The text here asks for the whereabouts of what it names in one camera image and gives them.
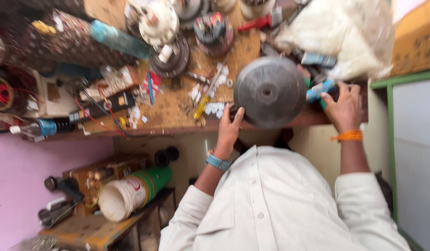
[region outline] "green plastic container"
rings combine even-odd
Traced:
[[[142,179],[145,182],[145,184],[149,188],[149,194],[147,194],[146,199],[147,199],[147,202],[150,202],[155,196],[153,194],[153,190],[155,189],[154,188],[155,184],[152,183],[151,180],[149,178],[147,178],[144,173],[140,173],[140,171],[136,171],[136,172],[132,173],[131,175],[137,176],[138,178]]]
[[[154,167],[136,171],[131,175],[136,175],[145,181],[150,190],[148,201],[151,201],[157,195],[157,193],[172,179],[172,170],[170,167]]]
[[[172,170],[170,167],[155,167],[141,170],[142,172],[149,174],[155,183],[155,196],[163,189],[164,186],[172,179]]]

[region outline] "red tool handle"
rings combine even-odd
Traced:
[[[252,29],[252,28],[256,28],[259,30],[259,29],[263,28],[264,26],[269,25],[270,23],[271,23],[270,17],[259,17],[259,18],[256,18],[256,19],[250,21],[250,22],[247,22],[243,25],[238,26],[238,31],[241,32],[241,31]]]

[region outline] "red packet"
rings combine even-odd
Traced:
[[[148,73],[150,73],[150,78],[152,81],[153,97],[156,97],[156,94],[159,90],[159,84],[161,83],[161,77],[158,74],[153,73],[151,71],[148,71]],[[150,94],[148,74],[145,75],[144,83],[142,83],[142,89],[147,91],[147,94]]]

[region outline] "white shirt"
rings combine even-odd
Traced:
[[[252,147],[221,178],[215,196],[190,186],[160,251],[408,251],[374,174],[328,183],[298,153]]]

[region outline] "blue watch strap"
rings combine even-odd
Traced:
[[[220,160],[219,158],[213,156],[212,154],[209,154],[209,156],[206,159],[206,163],[211,164],[212,166],[218,169],[221,169],[223,171],[229,168],[228,160]]]

